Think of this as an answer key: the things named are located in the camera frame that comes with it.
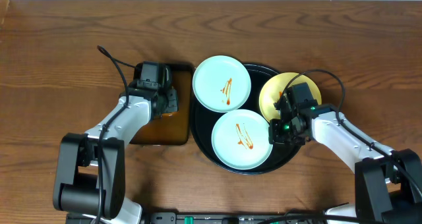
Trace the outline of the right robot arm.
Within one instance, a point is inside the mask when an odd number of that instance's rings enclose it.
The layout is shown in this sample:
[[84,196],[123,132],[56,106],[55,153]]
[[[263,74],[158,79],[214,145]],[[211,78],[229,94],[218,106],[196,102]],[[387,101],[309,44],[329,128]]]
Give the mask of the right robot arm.
[[272,119],[269,142],[315,141],[334,152],[355,176],[355,216],[380,223],[421,222],[421,159],[367,136],[331,105],[287,105]]

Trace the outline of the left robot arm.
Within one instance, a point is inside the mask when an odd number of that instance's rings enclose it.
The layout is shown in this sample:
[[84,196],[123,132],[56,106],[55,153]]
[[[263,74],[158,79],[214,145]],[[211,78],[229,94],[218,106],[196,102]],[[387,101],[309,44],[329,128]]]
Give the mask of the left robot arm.
[[88,223],[139,223],[142,207],[125,196],[125,148],[155,116],[178,110],[177,92],[127,88],[116,107],[59,146],[53,207]]

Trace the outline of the yellow plate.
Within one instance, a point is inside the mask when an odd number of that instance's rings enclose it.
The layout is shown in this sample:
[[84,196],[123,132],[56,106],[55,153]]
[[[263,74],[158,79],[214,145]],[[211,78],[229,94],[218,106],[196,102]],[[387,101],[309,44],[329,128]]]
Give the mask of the yellow plate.
[[[296,72],[284,72],[273,76],[262,87],[259,95],[259,108],[262,116],[270,122],[271,119],[280,119],[280,113],[275,109],[274,104],[280,99],[282,91],[287,83],[297,76]],[[289,86],[306,82],[310,88],[312,96],[318,104],[322,104],[322,97],[318,86],[307,76],[296,78]]]

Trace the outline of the green and orange sponge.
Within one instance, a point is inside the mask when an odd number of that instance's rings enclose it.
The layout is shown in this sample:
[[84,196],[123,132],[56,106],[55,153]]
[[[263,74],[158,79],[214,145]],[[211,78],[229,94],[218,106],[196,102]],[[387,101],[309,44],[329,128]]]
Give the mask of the green and orange sponge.
[[159,115],[156,115],[154,117],[154,119],[163,119],[163,118],[166,118],[166,117],[172,117],[172,116],[174,116],[176,114],[178,114],[178,111],[169,112],[169,113],[161,113]]

